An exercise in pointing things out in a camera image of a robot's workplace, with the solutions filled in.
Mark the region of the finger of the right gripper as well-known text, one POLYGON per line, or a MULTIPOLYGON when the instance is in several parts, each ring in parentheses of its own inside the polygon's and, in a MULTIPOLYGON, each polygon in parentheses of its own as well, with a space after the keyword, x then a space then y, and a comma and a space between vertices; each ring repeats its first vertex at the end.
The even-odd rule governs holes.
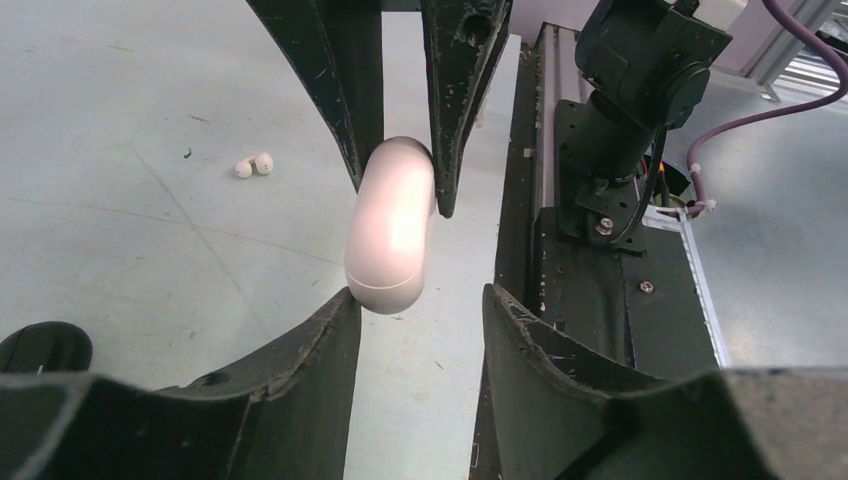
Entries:
POLYGON ((445 218, 455 211, 466 144, 509 37, 512 5, 421 3, 435 192, 445 218))
POLYGON ((378 1, 249 0, 340 150, 355 188, 384 139, 378 1))

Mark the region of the black earbud charging case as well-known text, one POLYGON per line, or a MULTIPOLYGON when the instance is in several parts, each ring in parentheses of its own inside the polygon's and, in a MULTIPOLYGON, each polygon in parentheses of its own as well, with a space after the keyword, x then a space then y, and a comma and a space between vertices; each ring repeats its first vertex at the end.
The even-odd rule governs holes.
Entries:
POLYGON ((1 372, 82 372, 90 367, 93 344, 80 327, 45 321, 16 330, 1 341, 1 372))

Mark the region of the white earbud charging case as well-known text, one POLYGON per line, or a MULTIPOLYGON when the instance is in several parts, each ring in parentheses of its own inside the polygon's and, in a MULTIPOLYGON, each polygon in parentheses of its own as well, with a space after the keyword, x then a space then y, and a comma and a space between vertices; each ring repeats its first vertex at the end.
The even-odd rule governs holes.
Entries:
POLYGON ((429 150, 406 136, 380 143, 364 170, 344 255, 347 285, 365 309, 393 315, 418 300, 434 211, 429 150))

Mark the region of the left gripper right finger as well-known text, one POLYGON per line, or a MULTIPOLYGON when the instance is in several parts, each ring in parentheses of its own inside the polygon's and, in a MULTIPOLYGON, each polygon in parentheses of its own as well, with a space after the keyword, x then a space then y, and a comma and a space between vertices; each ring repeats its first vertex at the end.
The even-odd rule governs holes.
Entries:
POLYGON ((561 334, 489 284, 483 324, 507 479, 843 479, 843 368, 663 380, 561 334))

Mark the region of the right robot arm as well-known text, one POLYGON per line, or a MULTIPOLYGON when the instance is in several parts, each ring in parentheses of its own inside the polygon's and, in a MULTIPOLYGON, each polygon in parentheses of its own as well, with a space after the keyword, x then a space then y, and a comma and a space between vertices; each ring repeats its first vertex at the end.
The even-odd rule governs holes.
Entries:
MULTIPOLYGON (((454 213, 461 163, 508 36, 508 1, 254 1, 251 9, 285 55, 360 187, 383 123, 382 20, 421 15, 435 199, 454 213)), ((580 31, 575 64, 592 86, 555 157, 555 204, 564 235, 631 249, 647 208, 623 213, 614 193, 646 151, 702 100, 709 68, 730 43, 738 7, 710 1, 602 1, 580 31)))

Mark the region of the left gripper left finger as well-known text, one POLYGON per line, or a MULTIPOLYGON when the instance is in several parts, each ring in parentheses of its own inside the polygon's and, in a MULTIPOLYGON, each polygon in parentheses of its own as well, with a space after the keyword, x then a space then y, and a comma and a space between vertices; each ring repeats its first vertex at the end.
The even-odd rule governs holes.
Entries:
POLYGON ((1 372, 5 479, 340 479, 361 308, 342 289, 308 319, 184 387, 89 371, 1 372))

